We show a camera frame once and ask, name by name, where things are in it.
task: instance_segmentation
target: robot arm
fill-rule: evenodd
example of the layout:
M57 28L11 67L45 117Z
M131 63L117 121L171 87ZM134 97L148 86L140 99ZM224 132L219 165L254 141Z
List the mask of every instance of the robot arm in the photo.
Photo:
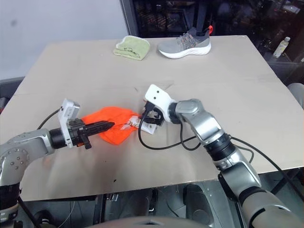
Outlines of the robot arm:
M22 133L0 145L0 222L17 216L19 184L28 165L55 149L84 145L91 148L88 136L110 129L114 123L100 121L85 125L76 115L79 105L65 99L58 112L61 127Z
M255 169L231 143L214 116L203 108L200 100L175 102L155 85L149 87L145 99L164 112L167 122L187 122L191 126L220 170L218 178L226 195L240 202L248 227L303 227L275 195L261 188Z

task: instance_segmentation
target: black cable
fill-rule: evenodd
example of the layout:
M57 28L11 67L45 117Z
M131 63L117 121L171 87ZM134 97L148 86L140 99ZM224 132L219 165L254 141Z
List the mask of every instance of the black cable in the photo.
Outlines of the black cable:
M20 196L18 196L17 201L19 203L19 205L22 207L22 209L24 210L24 212L27 214L27 216L29 217L29 219L32 221L32 223L34 224L34 226L36 228L41 228L40 224L36 221L35 217L32 215L32 213L29 211L29 209L27 208L27 206L24 204L23 200L21 199Z
M182 124L182 123L180 123L180 124L181 124L181 125L180 125L180 142L181 142L183 148L185 148L185 149L188 150L188 151L194 151L194 150L196 150L197 148L199 148L199 147L200 147L200 142L199 142L199 144L198 144L197 146L195 146L195 147L193 147L193 148L189 148L189 147L187 147L187 146L185 145L185 143L184 143L183 140L182 140L183 124Z
M165 194L162 190L159 190L159 189L158 189L158 191L160 191L160 192L164 195L165 200L166 200L166 204L167 204L167 207L169 208L169 210L170 210L176 217L179 217L179 215L176 214L176 212L169 206L169 203L168 203L166 194Z
M146 144L143 142L143 140L142 140L141 128L142 128L143 120L144 120L144 118L145 118L147 115L148 115L148 112L147 112L147 111L144 112L144 114L142 115L141 121L140 121L140 123L139 123L139 126L138 126L138 138L139 138L139 141L141 142L141 144L142 144L144 147L146 147L146 148L148 148L148 149L150 149L150 150L157 150L157 151L160 151L160 150L166 150L166 149L169 149L169 148L172 148L172 147L174 147L174 146L178 146L178 145L181 144L181 142L178 142L178 143L173 144L173 145L171 145L171 146L165 146L165 147L151 147L151 146L146 145ZM195 138L196 138L196 136L193 136L193 137L190 137L190 138L188 138L188 139L183 140L183 142L185 143L185 142L187 142L187 141L189 141L189 140L191 140L191 139L195 139Z
M253 145L250 145L249 143L238 139L236 137L232 137L230 135L231 139L238 141L240 143L243 143L246 146L249 146L250 148L254 149L256 152L258 152L259 154L261 154L264 158L266 158L267 161L269 161L278 171L280 171L280 173L284 176L285 180L291 185L291 187L295 190L295 192L297 193L297 195L301 198L302 201L304 201L304 196L302 195L302 193L299 191L299 189L294 185L294 183L292 182L292 180L284 173L284 171L274 162L272 161L266 154L264 154L263 152L261 152L259 149L257 149L256 147L254 147Z
M41 129L42 126L53 116L55 115L56 113L59 112L60 109L57 109L56 111L52 112L47 118L45 118L44 121L42 121L42 123L39 125L39 127L37 128L37 130Z
M253 158L255 157L255 153L251 149L248 149L248 148L245 148L245 147L241 147L241 146L238 146L238 145L235 145L235 146L238 147L241 150L249 151L251 153L251 158L249 160L249 163L251 163L253 161Z

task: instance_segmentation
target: white label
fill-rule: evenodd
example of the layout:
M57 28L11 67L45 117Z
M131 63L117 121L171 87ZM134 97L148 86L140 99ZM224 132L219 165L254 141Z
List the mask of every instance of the white label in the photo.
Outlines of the white label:
M122 126L121 130L127 129L130 126L138 128L140 121L141 121L140 118L138 116L134 115L128 120L128 122L125 125ZM150 134L154 134L155 129L156 129L156 124L151 124L151 123L146 123L146 122L143 122L142 128L141 128L141 130L143 130L147 133L150 133Z

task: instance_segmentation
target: white wall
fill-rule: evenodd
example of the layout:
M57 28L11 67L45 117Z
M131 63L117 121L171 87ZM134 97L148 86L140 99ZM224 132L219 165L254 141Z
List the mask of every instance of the white wall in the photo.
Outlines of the white wall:
M0 0L0 80L25 76L50 42L126 35L118 0Z

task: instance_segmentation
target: gray sneaker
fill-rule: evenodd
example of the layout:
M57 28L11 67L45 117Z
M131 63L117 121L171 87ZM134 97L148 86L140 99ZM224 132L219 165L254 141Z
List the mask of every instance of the gray sneaker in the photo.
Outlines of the gray sneaker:
M205 55L211 49L209 29L204 36L197 36L196 29L191 28L184 35L173 40L166 40L158 45L158 50L168 58L181 58L187 55Z

